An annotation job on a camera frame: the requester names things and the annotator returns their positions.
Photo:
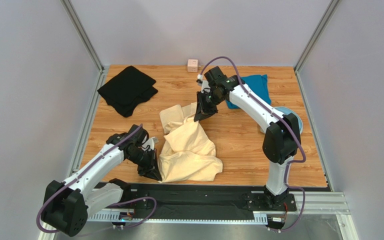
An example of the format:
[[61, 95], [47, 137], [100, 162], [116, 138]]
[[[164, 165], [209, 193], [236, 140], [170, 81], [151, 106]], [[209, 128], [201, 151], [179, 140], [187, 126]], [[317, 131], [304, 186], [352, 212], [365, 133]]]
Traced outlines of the beige t shirt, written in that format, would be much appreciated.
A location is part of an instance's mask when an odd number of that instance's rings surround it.
[[223, 162], [216, 156], [216, 146], [198, 121], [194, 121], [197, 103], [179, 104], [159, 113], [165, 142], [158, 168], [161, 183], [212, 182], [223, 172]]

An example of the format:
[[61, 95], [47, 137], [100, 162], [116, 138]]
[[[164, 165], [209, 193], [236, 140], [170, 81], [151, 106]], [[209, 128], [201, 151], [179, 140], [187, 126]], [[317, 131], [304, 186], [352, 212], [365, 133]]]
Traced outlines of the blue t shirt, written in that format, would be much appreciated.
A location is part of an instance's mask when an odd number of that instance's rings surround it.
[[271, 105], [272, 100], [269, 96], [267, 74], [249, 75], [249, 76], [244, 76], [241, 79], [249, 86], [249, 88], [255, 93], [255, 95], [257, 95], [267, 104]]

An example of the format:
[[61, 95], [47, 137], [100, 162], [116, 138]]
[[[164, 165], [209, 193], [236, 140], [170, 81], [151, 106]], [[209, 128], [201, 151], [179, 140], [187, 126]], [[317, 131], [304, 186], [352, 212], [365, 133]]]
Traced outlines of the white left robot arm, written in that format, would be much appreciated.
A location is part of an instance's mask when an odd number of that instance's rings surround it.
[[133, 203], [152, 201], [152, 216], [157, 201], [151, 196], [133, 198], [131, 186], [112, 179], [103, 187], [95, 189], [101, 179], [124, 160], [138, 161], [145, 173], [157, 172], [156, 150], [151, 140], [145, 143], [109, 143], [79, 171], [65, 180], [53, 180], [45, 189], [42, 207], [38, 210], [35, 223], [40, 231], [47, 234], [61, 232], [69, 237], [78, 235], [87, 220], [103, 209], [128, 208]]

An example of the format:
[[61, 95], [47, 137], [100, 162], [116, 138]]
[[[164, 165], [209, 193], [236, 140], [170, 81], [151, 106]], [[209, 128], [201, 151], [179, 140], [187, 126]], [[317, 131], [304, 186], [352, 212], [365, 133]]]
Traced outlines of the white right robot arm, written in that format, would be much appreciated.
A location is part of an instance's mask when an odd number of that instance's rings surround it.
[[262, 150], [270, 161], [266, 194], [274, 201], [284, 199], [289, 189], [290, 165], [296, 163], [297, 152], [303, 151], [298, 118], [293, 113], [285, 115], [264, 102], [246, 83], [228, 80], [227, 83], [211, 85], [200, 80], [198, 85], [195, 121], [213, 116], [217, 113], [218, 104], [229, 100], [260, 126], [264, 133]]

